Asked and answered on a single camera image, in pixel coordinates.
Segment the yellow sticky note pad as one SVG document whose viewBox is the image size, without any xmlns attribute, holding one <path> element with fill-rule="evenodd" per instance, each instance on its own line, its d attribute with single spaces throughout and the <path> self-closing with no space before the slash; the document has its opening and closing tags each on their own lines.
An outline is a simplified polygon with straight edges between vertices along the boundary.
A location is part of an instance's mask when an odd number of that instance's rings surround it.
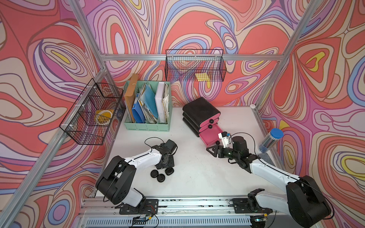
<svg viewBox="0 0 365 228">
<path fill-rule="evenodd" d="M 207 73 L 195 73 L 196 80 L 198 82 L 209 82 L 210 77 Z"/>
</svg>

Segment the grey eraser block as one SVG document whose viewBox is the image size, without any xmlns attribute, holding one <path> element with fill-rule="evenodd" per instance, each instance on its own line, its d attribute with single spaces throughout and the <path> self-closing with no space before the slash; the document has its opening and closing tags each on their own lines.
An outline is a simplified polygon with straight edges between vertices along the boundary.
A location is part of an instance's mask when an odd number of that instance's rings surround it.
<svg viewBox="0 0 365 228">
<path fill-rule="evenodd" d="M 275 163 L 273 162 L 273 160 L 270 158 L 270 156 L 267 153 L 259 154 L 259 157 L 262 160 L 264 160 L 265 162 L 275 166 Z"/>
</svg>

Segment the white binder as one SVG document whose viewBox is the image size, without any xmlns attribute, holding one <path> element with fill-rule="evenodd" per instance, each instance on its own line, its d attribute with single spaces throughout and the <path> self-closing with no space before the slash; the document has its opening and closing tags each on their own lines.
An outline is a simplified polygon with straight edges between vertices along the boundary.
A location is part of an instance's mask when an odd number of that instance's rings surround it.
<svg viewBox="0 0 365 228">
<path fill-rule="evenodd" d="M 165 83 L 159 82 L 158 86 L 157 86 L 157 90 L 156 90 L 156 95 L 155 95 L 156 108 L 157 108 L 157 112 L 158 112 L 158 120 L 160 121 L 161 124 L 166 123 L 165 110 L 164 110 L 164 106 L 163 106 L 164 87 L 165 87 Z"/>
</svg>

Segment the green file organizer box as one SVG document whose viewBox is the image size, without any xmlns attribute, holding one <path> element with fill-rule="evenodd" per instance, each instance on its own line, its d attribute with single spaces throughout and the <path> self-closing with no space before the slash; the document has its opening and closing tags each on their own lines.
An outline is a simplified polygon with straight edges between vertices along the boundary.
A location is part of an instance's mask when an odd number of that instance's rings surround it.
<svg viewBox="0 0 365 228">
<path fill-rule="evenodd" d="M 136 98 L 135 101 L 138 101 L 142 111 L 145 116 L 145 123 L 132 123 L 130 120 L 130 116 L 127 110 L 127 117 L 125 119 L 124 125 L 127 130 L 136 130 L 136 131 L 158 131 L 158 132 L 168 132 L 170 130 L 171 119 L 172 119 L 172 102 L 171 102 L 171 87 L 170 83 L 164 82 L 164 96 L 163 96 L 163 106 L 165 110 L 166 123 L 160 123 L 158 119 L 155 119 L 152 114 L 149 112 L 148 108 L 142 101 L 142 95 L 144 92 L 144 85 L 149 84 L 156 94 L 158 81 L 138 81 L 136 86 Z"/>
</svg>

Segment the black round earphone case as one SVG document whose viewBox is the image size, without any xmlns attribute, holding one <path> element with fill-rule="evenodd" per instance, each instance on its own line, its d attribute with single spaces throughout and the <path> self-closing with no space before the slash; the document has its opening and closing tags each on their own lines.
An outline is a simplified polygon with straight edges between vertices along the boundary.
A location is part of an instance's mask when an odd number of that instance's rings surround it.
<svg viewBox="0 0 365 228">
<path fill-rule="evenodd" d="M 165 181 L 165 175 L 164 175 L 164 174 L 159 174 L 159 175 L 157 176 L 157 181 L 158 181 L 159 183 L 164 182 L 164 181 Z"/>
<path fill-rule="evenodd" d="M 151 176 L 152 178 L 157 178 L 157 177 L 158 177 L 158 175 L 159 175 L 159 171 L 158 171 L 158 170 L 152 170 L 152 171 L 150 172 L 150 176 Z"/>
</svg>

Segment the brown cardboard folder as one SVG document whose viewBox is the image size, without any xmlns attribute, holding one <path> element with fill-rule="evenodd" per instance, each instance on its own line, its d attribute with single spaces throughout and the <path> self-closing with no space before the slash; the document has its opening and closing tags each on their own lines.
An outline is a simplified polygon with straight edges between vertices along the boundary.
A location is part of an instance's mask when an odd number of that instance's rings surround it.
<svg viewBox="0 0 365 228">
<path fill-rule="evenodd" d="M 136 86 L 138 78 L 139 78 L 138 74 L 133 74 L 125 84 L 125 95 L 124 95 L 125 104 L 132 123 L 135 122 L 135 118 L 133 117 L 132 114 L 132 107 L 136 98 Z"/>
</svg>

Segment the yellow tape roll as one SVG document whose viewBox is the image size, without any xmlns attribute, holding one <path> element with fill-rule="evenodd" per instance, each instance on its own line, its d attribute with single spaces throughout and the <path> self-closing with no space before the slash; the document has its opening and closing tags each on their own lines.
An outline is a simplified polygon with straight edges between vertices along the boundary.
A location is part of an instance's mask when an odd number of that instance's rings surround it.
<svg viewBox="0 0 365 228">
<path fill-rule="evenodd" d="M 109 125 L 113 116 L 112 110 L 97 110 L 95 115 L 95 122 L 97 125 Z"/>
</svg>

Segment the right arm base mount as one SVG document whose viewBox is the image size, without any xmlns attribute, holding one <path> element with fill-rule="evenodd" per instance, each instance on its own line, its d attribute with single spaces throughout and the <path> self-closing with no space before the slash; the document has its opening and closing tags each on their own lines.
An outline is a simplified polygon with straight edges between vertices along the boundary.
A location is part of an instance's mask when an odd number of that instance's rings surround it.
<svg viewBox="0 0 365 228">
<path fill-rule="evenodd" d="M 273 212 L 272 209 L 259 206 L 254 198 L 233 198 L 228 203 L 234 208 L 236 214 L 271 214 Z"/>
</svg>

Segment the black square earphone case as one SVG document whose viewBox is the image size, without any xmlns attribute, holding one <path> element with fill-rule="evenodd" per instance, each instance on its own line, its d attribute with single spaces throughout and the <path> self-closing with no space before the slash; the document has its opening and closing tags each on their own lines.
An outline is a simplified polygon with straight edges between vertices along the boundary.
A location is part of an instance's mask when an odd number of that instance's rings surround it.
<svg viewBox="0 0 365 228">
<path fill-rule="evenodd" d="M 170 176 L 170 175 L 172 175 L 173 173 L 174 173 L 174 168 L 173 167 L 170 167 L 170 168 L 166 168 L 165 169 L 165 174 L 167 175 L 167 176 Z"/>
</svg>

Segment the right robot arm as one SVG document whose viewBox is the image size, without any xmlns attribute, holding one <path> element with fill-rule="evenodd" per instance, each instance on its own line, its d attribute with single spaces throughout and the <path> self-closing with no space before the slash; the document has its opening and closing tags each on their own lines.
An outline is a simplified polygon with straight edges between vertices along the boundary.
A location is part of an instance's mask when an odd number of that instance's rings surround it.
<svg viewBox="0 0 365 228">
<path fill-rule="evenodd" d="M 282 190 L 282 194 L 268 192 L 263 188 L 247 195 L 248 209 L 259 212 L 275 210 L 290 215 L 300 226 L 310 228 L 332 213 L 332 206 L 310 176 L 297 176 L 285 172 L 251 154 L 246 140 L 241 136 L 223 138 L 223 145 L 206 150 L 216 158 L 227 159 L 250 174 L 264 178 Z"/>
</svg>

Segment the blue capped clear tube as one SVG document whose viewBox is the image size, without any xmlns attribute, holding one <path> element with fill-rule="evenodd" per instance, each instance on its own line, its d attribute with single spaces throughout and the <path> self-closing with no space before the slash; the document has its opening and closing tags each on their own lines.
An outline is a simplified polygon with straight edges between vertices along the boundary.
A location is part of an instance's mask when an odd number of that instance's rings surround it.
<svg viewBox="0 0 365 228">
<path fill-rule="evenodd" d="M 278 128 L 273 128 L 264 137 L 262 142 L 259 144 L 259 151 L 261 153 L 266 153 L 272 146 L 276 145 L 277 142 L 284 136 L 282 130 Z"/>
</svg>

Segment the pink bottom drawer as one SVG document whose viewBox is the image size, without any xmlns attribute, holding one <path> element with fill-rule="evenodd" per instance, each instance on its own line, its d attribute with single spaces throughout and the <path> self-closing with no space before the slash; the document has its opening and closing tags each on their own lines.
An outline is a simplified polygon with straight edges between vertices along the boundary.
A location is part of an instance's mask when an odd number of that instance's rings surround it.
<svg viewBox="0 0 365 228">
<path fill-rule="evenodd" d="M 217 141 L 220 141 L 219 134 L 221 134 L 222 132 L 223 130 L 219 127 L 218 124 L 213 124 L 212 127 L 208 127 L 200 132 L 199 137 L 206 147 L 210 147 L 212 145 L 215 145 Z"/>
</svg>

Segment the blue folder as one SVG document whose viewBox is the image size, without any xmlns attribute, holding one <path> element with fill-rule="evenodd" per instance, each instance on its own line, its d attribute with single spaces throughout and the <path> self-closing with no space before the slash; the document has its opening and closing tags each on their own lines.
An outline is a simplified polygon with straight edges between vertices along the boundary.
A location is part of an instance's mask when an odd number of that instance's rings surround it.
<svg viewBox="0 0 365 228">
<path fill-rule="evenodd" d="M 133 104 L 132 114 L 136 123 L 145 124 L 145 116 L 138 101 Z"/>
</svg>

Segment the black drawer cabinet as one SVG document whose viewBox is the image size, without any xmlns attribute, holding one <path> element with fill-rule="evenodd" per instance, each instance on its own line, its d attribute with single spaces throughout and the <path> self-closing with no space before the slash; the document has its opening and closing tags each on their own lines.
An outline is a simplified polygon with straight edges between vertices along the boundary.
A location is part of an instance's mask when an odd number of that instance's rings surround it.
<svg viewBox="0 0 365 228">
<path fill-rule="evenodd" d="M 200 97 L 186 104 L 183 108 L 182 120 L 199 137 L 200 123 L 210 116 L 221 113 L 205 98 Z"/>
</svg>

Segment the teal plastic folder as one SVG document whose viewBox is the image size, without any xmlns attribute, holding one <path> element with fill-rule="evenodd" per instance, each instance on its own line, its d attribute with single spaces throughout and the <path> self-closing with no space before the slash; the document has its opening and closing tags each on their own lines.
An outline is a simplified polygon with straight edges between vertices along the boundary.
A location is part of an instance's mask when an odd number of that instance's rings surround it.
<svg viewBox="0 0 365 228">
<path fill-rule="evenodd" d="M 158 111 L 156 107 L 155 93 L 153 92 L 149 84 L 144 85 L 144 92 L 142 95 L 142 101 L 148 108 L 149 112 L 155 119 L 158 119 Z"/>
</svg>

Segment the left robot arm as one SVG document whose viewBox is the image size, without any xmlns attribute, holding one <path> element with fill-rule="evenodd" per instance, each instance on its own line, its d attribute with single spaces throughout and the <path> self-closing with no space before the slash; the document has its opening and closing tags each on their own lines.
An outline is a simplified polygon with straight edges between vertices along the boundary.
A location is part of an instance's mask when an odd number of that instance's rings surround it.
<svg viewBox="0 0 365 228">
<path fill-rule="evenodd" d="M 158 178 L 159 170 L 175 166 L 174 155 L 177 149 L 174 141 L 167 140 L 160 145 L 149 146 L 146 152 L 133 157 L 113 157 L 96 182 L 97 191 L 104 196 L 103 201 L 108 200 L 114 205 L 123 203 L 135 208 L 143 206 L 145 196 L 132 187 L 135 174 L 155 167 L 153 172 L 155 178 Z"/>
</svg>

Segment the pink top drawer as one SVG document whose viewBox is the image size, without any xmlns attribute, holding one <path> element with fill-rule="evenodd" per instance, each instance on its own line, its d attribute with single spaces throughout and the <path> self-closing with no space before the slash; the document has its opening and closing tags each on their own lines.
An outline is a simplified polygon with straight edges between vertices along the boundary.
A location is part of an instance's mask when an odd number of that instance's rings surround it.
<svg viewBox="0 0 365 228">
<path fill-rule="evenodd" d="M 217 113 L 217 114 L 215 114 L 215 115 L 213 115 L 213 116 L 210 116 L 209 118 L 207 118 L 206 120 L 204 120 L 204 121 L 202 121 L 202 122 L 200 123 L 200 127 L 202 127 L 203 125 L 206 125 L 206 124 L 207 124 L 207 122 L 208 122 L 208 121 L 210 121 L 210 120 L 215 120 L 215 119 L 219 118 L 219 117 L 220 117 L 220 115 L 221 115 L 221 113 Z"/>
</svg>

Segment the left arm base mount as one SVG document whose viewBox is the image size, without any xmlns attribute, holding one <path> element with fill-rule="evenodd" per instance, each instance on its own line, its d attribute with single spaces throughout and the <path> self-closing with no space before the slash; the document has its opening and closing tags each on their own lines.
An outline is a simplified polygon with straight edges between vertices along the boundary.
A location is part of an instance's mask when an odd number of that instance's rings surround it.
<svg viewBox="0 0 365 228">
<path fill-rule="evenodd" d="M 140 215 L 140 214 L 156 214 L 158 212 L 158 199 L 145 199 L 136 207 L 121 203 L 119 207 L 120 215 Z"/>
</svg>

